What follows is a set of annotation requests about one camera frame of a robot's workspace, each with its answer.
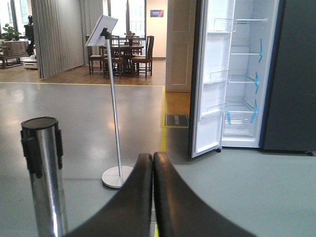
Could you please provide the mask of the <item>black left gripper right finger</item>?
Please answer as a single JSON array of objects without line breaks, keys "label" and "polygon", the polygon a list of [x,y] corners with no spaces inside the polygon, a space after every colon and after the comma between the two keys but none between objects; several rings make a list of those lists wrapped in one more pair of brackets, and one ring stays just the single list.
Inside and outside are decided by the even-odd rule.
[{"label": "black left gripper right finger", "polygon": [[206,204],[182,179],[165,152],[154,153],[153,171],[159,236],[254,236]]}]

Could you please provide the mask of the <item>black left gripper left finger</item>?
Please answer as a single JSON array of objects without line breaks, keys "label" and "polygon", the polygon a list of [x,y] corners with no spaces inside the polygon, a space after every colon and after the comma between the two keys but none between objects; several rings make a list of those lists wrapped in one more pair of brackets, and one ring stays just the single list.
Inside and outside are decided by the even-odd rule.
[{"label": "black left gripper left finger", "polygon": [[148,237],[153,198],[153,159],[140,154],[123,186],[68,237]]}]

